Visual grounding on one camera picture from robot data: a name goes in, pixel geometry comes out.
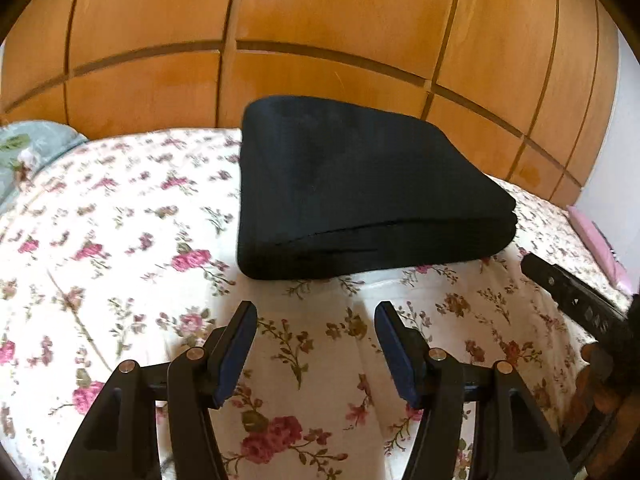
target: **bedsheet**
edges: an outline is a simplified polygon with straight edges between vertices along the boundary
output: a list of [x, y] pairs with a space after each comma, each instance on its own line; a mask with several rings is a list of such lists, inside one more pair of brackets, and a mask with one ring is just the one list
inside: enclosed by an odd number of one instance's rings
[[[0, 218], [0, 442], [27, 479], [52, 479], [117, 363], [170, 360], [241, 300], [258, 332], [233, 396], [210, 416], [230, 478], [399, 479], [421, 412], [395, 391], [373, 326], [391, 301], [456, 359], [506, 359], [557, 428], [587, 338], [523, 277], [534, 251], [624, 309], [565, 214], [517, 186], [518, 232], [491, 258], [256, 282], [236, 266], [239, 130], [94, 141], [42, 171]], [[466, 478], [473, 405], [454, 477]], [[156, 407], [165, 479], [167, 408]]]

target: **pink pillow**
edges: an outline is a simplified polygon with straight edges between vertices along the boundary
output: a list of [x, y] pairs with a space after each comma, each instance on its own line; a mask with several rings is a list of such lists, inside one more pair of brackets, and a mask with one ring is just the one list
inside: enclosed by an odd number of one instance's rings
[[591, 252], [596, 263], [602, 269], [609, 283], [620, 292], [633, 294], [631, 280], [626, 273], [625, 267], [616, 259], [613, 248], [604, 237], [597, 225], [587, 218], [587, 215], [578, 211], [574, 206], [567, 206], [569, 212], [569, 223], [578, 233], [580, 240]]

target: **black clamp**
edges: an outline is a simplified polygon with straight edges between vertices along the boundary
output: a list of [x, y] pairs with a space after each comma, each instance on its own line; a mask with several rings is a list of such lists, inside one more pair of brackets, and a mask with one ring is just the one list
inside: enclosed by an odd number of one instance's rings
[[[522, 273], [544, 288], [558, 309], [575, 321], [598, 342], [591, 355], [591, 371], [623, 397], [640, 386], [640, 296], [633, 298], [623, 314], [607, 298], [558, 265], [551, 265], [535, 254], [526, 254], [520, 263]], [[588, 414], [579, 425], [564, 428], [562, 448], [572, 471], [578, 472], [588, 461], [601, 438], [615, 420], [616, 412], [600, 412], [593, 398]]]
[[452, 478], [464, 402], [476, 402], [469, 480], [573, 478], [558, 436], [511, 364], [462, 364], [430, 348], [388, 301], [376, 307], [374, 323], [398, 394], [424, 410], [402, 480]]
[[96, 397], [60, 465], [58, 480], [161, 480], [155, 401], [167, 400], [176, 475], [226, 480], [208, 408], [238, 383], [257, 311], [243, 301], [226, 327], [170, 363], [123, 361]]

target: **pillow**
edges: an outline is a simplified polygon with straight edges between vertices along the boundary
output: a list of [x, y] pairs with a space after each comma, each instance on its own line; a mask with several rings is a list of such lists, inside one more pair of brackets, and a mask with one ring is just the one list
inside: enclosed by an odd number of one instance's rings
[[70, 126], [51, 121], [21, 121], [0, 127], [0, 214], [18, 195], [15, 171], [33, 178], [87, 138]]
[[582, 243], [593, 255], [593, 259], [596, 260], [611, 286], [623, 294], [631, 296], [635, 293], [625, 267], [616, 258], [616, 253], [598, 226], [575, 206], [570, 205], [566, 209], [569, 212], [571, 227], [578, 233]]
[[505, 248], [515, 200], [433, 124], [329, 99], [244, 110], [238, 266], [323, 279], [464, 262]]

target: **light blue pillow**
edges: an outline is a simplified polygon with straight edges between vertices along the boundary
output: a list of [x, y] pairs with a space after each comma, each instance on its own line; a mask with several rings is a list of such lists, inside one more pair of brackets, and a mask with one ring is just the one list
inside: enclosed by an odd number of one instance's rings
[[14, 164], [22, 150], [29, 148], [38, 157], [31, 168], [33, 177], [64, 153], [87, 138], [65, 124], [51, 121], [21, 121], [0, 127], [0, 214], [18, 195], [14, 182]]

